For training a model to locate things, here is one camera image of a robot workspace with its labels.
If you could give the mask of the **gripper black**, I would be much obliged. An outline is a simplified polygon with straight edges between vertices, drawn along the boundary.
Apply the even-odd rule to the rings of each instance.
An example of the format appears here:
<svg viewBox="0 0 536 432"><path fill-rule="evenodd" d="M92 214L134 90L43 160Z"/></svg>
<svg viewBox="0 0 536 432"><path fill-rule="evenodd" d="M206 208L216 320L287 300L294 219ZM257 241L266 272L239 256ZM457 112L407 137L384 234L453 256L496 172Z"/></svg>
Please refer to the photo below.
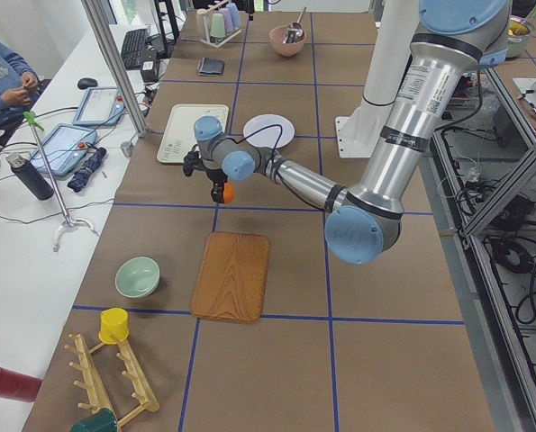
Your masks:
<svg viewBox="0 0 536 432"><path fill-rule="evenodd" d="M215 203L224 203L224 185L228 181L228 176L220 168L207 168L206 175L213 182L211 191L213 201Z"/></svg>

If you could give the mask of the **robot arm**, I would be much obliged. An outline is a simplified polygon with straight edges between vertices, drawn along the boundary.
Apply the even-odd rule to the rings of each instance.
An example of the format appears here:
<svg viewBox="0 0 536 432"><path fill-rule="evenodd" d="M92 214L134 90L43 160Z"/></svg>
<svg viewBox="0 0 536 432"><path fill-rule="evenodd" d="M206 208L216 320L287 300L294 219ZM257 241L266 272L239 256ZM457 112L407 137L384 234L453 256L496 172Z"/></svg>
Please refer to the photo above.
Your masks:
<svg viewBox="0 0 536 432"><path fill-rule="evenodd" d="M183 171L205 172L217 202L229 180L264 175L328 213L324 236L336 257L373 261L399 238L404 191L461 76L504 61L511 11L508 1L386 2L361 104L337 130L346 155L367 160L352 186L316 174L274 146L232 139L212 116L195 122L196 145Z"/></svg>

